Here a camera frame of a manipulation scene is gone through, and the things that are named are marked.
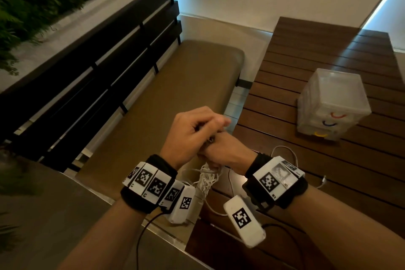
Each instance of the yellow drawer handle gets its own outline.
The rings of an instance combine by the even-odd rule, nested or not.
[[[317,137],[322,137],[322,138],[324,138],[324,137],[327,137],[327,136],[328,136],[328,134],[326,134],[326,135],[321,135],[321,134],[318,134],[316,131],[315,131],[314,135],[316,135]]]

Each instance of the plastic storage box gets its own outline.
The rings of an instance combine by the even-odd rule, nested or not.
[[[298,98],[297,130],[336,141],[370,113],[360,75],[317,69]]]

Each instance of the blue drawer handle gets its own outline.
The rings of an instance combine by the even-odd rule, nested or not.
[[[326,123],[325,123],[325,121],[322,121],[322,124],[323,124],[323,125],[325,125],[325,126],[328,126],[328,127],[332,127],[332,126],[337,125],[337,123],[333,123],[333,124],[326,124]]]

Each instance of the hand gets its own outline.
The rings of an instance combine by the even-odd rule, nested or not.
[[[227,132],[217,133],[212,144],[198,153],[210,166],[227,165],[236,173],[245,175],[257,154]]]
[[[204,124],[199,131],[195,127]],[[178,170],[195,156],[201,146],[230,124],[230,119],[208,107],[181,112],[175,116],[160,156]]]

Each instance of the bench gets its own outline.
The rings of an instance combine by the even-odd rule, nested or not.
[[[225,112],[244,62],[243,51],[233,47],[181,43],[178,15],[175,0],[134,0],[20,79],[0,94],[7,111],[0,115],[0,141],[64,172],[77,169],[72,162],[94,136],[103,140],[111,131],[76,178],[118,199],[125,176],[159,153],[175,114],[205,105]],[[139,96],[134,90],[151,72],[155,77]],[[15,134],[44,106],[33,124]],[[107,130],[117,111],[124,117]],[[189,167],[202,164],[195,158]]]

